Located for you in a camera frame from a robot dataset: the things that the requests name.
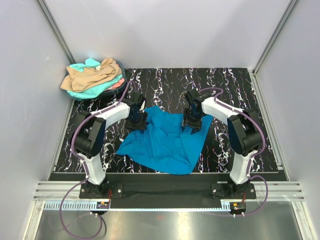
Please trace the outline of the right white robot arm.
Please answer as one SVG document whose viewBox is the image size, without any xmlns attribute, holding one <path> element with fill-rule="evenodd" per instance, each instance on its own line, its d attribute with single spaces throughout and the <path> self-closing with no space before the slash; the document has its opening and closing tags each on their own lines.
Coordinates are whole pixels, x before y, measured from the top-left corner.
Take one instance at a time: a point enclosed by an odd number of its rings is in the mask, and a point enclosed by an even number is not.
<svg viewBox="0 0 320 240">
<path fill-rule="evenodd" d="M 191 134 L 202 129 L 203 117 L 212 116 L 227 125 L 229 143 L 234 151 L 233 165 L 227 183 L 214 186 L 214 199 L 237 198 L 244 196 L 251 181 L 251 167 L 255 156 L 261 154 L 266 140 L 260 127 L 258 114 L 253 109 L 241 109 L 218 99 L 223 91 L 215 96 L 201 94 L 196 89 L 188 90 L 184 97 L 188 108 L 184 109 L 182 129 L 190 128 Z"/>
</svg>

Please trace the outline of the left aluminium corner post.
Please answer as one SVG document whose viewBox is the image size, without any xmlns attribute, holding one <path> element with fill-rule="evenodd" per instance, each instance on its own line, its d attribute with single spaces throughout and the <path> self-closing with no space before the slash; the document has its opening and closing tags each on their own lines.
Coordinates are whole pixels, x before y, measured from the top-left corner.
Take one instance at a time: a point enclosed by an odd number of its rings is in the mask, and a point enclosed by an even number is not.
<svg viewBox="0 0 320 240">
<path fill-rule="evenodd" d="M 42 12 L 49 28 L 51 29 L 54 37 L 56 38 L 62 52 L 64 53 L 65 57 L 67 58 L 68 62 L 70 64 L 75 64 L 76 60 L 67 44 L 65 41 L 65 38 L 63 37 L 58 24 L 56 23 L 53 14 L 51 13 L 47 3 L 45 0 L 35 0 L 37 5 L 40 8 L 40 11 Z"/>
</svg>

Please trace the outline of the blue t shirt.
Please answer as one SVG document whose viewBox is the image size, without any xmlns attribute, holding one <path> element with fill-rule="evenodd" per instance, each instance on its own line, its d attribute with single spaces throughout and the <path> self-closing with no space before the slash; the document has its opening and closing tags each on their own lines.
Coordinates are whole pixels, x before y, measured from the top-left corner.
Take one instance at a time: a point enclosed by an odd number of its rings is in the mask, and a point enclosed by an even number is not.
<svg viewBox="0 0 320 240">
<path fill-rule="evenodd" d="M 132 131 L 121 143 L 116 154 L 152 170 L 173 175 L 193 172 L 201 156 L 213 117 L 202 118 L 201 130 L 192 133 L 182 129 L 183 114 L 149 107 L 146 129 Z"/>
</svg>

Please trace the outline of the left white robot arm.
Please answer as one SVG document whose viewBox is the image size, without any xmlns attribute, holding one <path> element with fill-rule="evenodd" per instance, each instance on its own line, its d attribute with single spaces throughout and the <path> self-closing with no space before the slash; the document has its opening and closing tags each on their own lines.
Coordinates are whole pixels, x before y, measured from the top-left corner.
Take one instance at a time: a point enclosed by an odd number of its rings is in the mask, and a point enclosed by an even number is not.
<svg viewBox="0 0 320 240">
<path fill-rule="evenodd" d="M 106 129 L 125 120 L 127 130 L 144 131 L 148 116 L 145 103 L 145 96 L 133 92 L 129 98 L 121 98 L 109 107 L 94 112 L 81 111 L 77 115 L 70 146 L 72 154 L 80 159 L 85 169 L 86 181 L 81 184 L 82 193 L 102 197 L 110 192 L 100 158 Z"/>
</svg>

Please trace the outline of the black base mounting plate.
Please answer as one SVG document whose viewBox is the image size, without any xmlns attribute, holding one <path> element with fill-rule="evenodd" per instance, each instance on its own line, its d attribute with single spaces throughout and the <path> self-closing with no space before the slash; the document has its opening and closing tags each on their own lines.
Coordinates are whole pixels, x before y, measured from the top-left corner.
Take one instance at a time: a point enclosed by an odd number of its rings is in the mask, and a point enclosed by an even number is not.
<svg viewBox="0 0 320 240">
<path fill-rule="evenodd" d="M 81 199 L 121 199 L 131 196 L 187 196 L 222 199 L 255 199 L 256 191 L 250 180 L 236 184 L 228 173 L 108 173 L 100 185 L 83 183 Z"/>
</svg>

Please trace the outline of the aluminium corner post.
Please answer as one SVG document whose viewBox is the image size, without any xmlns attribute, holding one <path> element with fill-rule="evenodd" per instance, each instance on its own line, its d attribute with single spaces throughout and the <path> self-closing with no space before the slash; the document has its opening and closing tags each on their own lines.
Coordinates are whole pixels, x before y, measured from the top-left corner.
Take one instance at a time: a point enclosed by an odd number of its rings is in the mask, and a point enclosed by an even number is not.
<svg viewBox="0 0 320 240">
<path fill-rule="evenodd" d="M 65 38 L 63 37 L 58 24 L 56 23 L 53 14 L 51 13 L 47 3 L 45 0 L 35 0 L 37 5 L 40 8 L 40 11 L 42 12 L 49 28 L 51 29 L 54 37 L 56 38 L 62 52 L 64 53 L 65 57 L 67 58 L 68 62 L 70 64 L 75 64 L 76 60 L 67 44 L 65 41 Z"/>
<path fill-rule="evenodd" d="M 276 25 L 269 41 L 267 42 L 261 56 L 259 57 L 256 65 L 252 69 L 252 73 L 256 75 L 259 70 L 261 69 L 263 63 L 267 59 L 270 51 L 272 50 L 273 46 L 275 45 L 278 37 L 282 33 L 283 29 L 285 28 L 287 22 L 289 21 L 291 15 L 293 14 L 294 10 L 296 9 L 297 5 L 299 4 L 300 0 L 290 0 L 286 9 L 284 10 L 278 24 Z"/>
</svg>

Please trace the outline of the coral pink t shirt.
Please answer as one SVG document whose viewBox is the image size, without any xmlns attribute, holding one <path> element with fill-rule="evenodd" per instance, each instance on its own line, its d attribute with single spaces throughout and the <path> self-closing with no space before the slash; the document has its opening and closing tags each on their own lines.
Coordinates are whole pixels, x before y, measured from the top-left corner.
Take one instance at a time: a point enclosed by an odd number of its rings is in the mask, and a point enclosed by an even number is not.
<svg viewBox="0 0 320 240">
<path fill-rule="evenodd" d="M 125 82 L 125 79 L 122 77 L 117 83 L 115 83 L 114 85 L 109 87 L 107 90 L 108 91 L 115 90 L 115 89 L 121 87 L 124 82 Z"/>
</svg>

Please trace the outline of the aluminium front frame rail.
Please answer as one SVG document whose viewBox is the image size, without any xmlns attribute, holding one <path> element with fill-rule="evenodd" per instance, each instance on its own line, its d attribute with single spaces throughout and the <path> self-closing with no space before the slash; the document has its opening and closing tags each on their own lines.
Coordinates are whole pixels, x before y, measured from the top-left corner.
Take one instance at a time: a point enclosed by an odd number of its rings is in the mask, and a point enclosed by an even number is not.
<svg viewBox="0 0 320 240">
<path fill-rule="evenodd" d="M 298 182 L 269 181 L 265 186 L 262 181 L 253 181 L 250 193 L 256 194 L 256 199 L 262 201 L 268 194 L 268 201 L 302 202 L 305 200 Z M 42 200 L 60 200 L 68 190 L 74 188 L 68 195 L 69 199 L 77 199 L 81 186 L 78 181 L 40 181 L 36 187 L 34 198 Z M 113 183 L 112 194 L 126 197 L 129 194 L 199 194 L 211 195 L 218 190 L 209 182 L 124 182 Z"/>
</svg>

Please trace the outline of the right aluminium corner post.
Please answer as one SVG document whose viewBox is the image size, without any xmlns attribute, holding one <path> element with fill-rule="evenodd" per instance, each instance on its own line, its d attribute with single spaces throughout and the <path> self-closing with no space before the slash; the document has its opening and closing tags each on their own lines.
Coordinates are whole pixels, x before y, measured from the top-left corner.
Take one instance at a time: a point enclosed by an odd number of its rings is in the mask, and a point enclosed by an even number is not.
<svg viewBox="0 0 320 240">
<path fill-rule="evenodd" d="M 284 10 L 278 24 L 276 25 L 269 41 L 267 42 L 261 56 L 259 57 L 256 65 L 252 69 L 252 73 L 256 75 L 259 70 L 261 69 L 263 63 L 267 59 L 270 51 L 272 50 L 273 46 L 275 45 L 278 37 L 282 33 L 283 29 L 285 28 L 287 22 L 289 21 L 291 15 L 293 14 L 294 10 L 296 9 L 297 5 L 299 4 L 300 0 L 290 0 L 286 9 Z"/>
</svg>

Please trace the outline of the beige t shirt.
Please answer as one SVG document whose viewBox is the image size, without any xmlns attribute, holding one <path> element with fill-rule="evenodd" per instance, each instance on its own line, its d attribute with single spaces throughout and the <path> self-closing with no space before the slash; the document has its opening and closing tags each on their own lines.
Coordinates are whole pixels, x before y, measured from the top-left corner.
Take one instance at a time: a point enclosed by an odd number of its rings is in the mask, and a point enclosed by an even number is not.
<svg viewBox="0 0 320 240">
<path fill-rule="evenodd" d="M 63 79 L 60 88 L 76 93 L 107 83 L 122 74 L 122 69 L 113 58 L 105 58 L 96 67 L 85 67 L 83 71 L 67 66 L 68 75 Z"/>
</svg>

